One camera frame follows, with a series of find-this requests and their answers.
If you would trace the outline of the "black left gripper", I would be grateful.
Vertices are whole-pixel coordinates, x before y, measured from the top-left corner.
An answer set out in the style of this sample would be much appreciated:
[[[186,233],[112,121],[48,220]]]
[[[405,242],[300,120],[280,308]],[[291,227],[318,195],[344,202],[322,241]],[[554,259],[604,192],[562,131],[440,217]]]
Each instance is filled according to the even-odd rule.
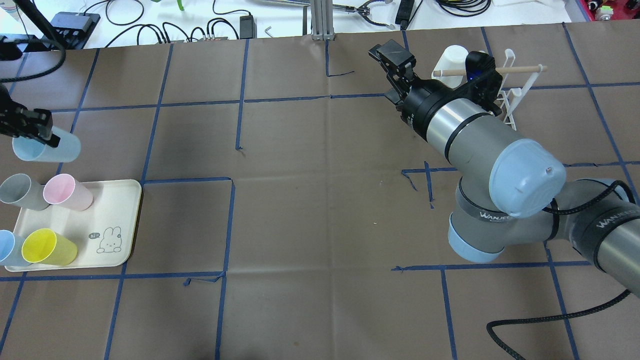
[[[13,138],[24,137],[57,148],[61,138],[53,132],[51,112],[32,110],[12,100],[4,84],[0,85],[0,132]]]

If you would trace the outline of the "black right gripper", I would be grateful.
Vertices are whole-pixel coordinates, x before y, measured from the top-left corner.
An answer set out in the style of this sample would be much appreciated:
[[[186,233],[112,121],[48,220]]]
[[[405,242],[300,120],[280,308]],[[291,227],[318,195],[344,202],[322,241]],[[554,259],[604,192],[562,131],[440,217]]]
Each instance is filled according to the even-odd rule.
[[[391,84],[384,95],[398,112],[434,113],[435,80],[422,79],[414,73],[416,58],[397,41],[376,44],[368,54],[384,70]]]

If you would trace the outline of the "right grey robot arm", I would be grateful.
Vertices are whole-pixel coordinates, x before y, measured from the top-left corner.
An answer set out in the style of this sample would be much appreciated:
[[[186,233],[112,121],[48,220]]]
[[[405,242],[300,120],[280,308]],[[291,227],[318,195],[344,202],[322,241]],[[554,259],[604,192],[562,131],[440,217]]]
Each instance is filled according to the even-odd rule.
[[[457,88],[421,79],[414,55],[393,39],[369,55],[385,71],[385,96],[401,119],[461,173],[448,230],[459,256],[486,264],[510,245],[565,239],[639,294],[638,201],[621,180],[567,181],[562,162],[503,123],[496,105],[503,78],[491,55],[468,53],[467,81]]]

